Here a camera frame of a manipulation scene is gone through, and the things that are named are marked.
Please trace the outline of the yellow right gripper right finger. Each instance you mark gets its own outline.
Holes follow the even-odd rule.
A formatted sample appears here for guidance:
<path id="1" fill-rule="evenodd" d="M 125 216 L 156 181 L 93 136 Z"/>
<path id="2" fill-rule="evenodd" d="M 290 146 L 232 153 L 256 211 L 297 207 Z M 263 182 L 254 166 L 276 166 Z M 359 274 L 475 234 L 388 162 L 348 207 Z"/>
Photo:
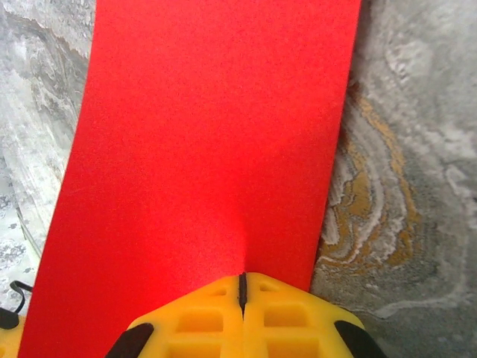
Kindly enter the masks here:
<path id="1" fill-rule="evenodd" d="M 242 274 L 245 357 L 385 357 L 350 311 L 259 273 Z"/>

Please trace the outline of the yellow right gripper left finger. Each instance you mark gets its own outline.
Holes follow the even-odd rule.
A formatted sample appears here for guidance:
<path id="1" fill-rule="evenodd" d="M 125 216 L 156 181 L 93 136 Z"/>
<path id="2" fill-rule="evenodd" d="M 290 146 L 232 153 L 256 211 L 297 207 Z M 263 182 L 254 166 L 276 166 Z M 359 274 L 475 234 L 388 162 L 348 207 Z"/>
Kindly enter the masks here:
<path id="1" fill-rule="evenodd" d="M 221 278 L 131 323 L 107 357 L 242 357 L 243 275 Z"/>

